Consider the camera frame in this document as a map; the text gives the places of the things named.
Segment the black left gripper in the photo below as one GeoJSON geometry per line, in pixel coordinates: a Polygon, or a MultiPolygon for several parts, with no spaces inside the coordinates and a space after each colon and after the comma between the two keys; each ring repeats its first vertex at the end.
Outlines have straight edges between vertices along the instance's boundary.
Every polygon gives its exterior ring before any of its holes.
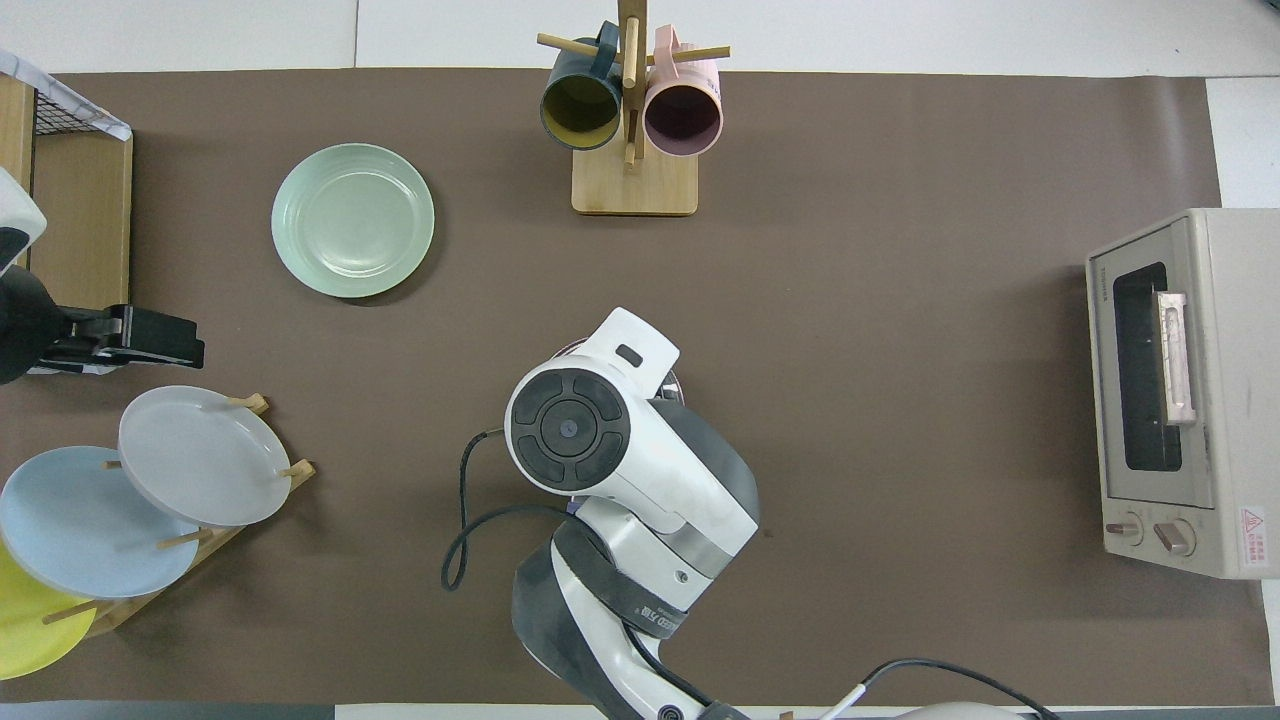
{"type": "Polygon", "coordinates": [[[22,266],[1,281],[1,383],[41,372],[104,374],[129,364],[202,369],[197,324],[137,306],[119,306],[123,343],[192,343],[152,351],[104,346],[120,323],[109,310],[58,306],[44,283],[22,266]]]}

